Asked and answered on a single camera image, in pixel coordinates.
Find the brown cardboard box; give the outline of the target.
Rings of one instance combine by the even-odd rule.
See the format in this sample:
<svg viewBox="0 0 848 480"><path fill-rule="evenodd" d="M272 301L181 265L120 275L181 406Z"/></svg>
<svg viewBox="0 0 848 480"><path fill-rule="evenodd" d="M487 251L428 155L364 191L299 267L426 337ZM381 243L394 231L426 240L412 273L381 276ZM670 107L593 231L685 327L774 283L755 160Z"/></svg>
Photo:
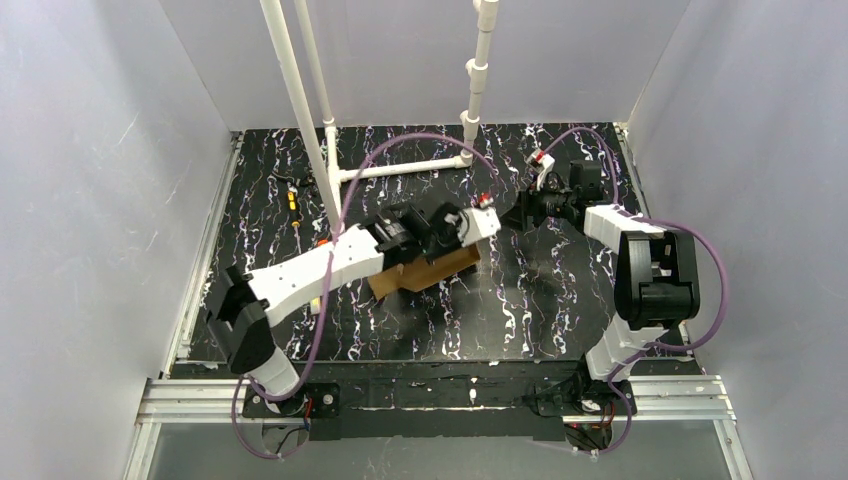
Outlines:
<svg viewBox="0 0 848 480"><path fill-rule="evenodd" d="M478 247L470 245L444 255L432 263L420 257L412 263L391 267L387 271L368 277L367 282L374 297L382 300L398 290L420 292L476 265L479 261Z"/></svg>

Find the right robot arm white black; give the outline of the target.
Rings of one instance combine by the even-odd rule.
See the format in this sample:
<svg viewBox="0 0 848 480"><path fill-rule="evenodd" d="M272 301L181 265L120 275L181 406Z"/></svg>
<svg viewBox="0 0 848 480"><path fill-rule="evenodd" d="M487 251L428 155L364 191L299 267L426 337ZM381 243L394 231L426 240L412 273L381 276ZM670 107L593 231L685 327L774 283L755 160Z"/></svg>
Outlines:
<svg viewBox="0 0 848 480"><path fill-rule="evenodd" d="M615 314L599 342L585 353L583 374L592 381L624 381L636 354L699 311L694 238L651 225L605 201L596 163L573 161L566 178L556 172L554 158L540 150L527 164L534 172L532 183L501 222L527 230L547 219L565 220L616 255Z"/></svg>

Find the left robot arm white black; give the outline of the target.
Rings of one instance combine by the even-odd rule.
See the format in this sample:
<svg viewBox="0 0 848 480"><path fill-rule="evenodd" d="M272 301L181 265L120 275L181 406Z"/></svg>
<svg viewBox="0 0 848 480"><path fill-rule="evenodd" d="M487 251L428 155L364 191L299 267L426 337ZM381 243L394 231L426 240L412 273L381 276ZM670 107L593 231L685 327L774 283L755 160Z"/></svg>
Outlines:
<svg viewBox="0 0 848 480"><path fill-rule="evenodd" d="M284 262L245 272L228 267L207 297L205 324L229 371L266 400L290 398L304 384L273 330L289 314L354 280L469 244L474 214L451 202L430 216L410 203L383 209L336 239Z"/></svg>

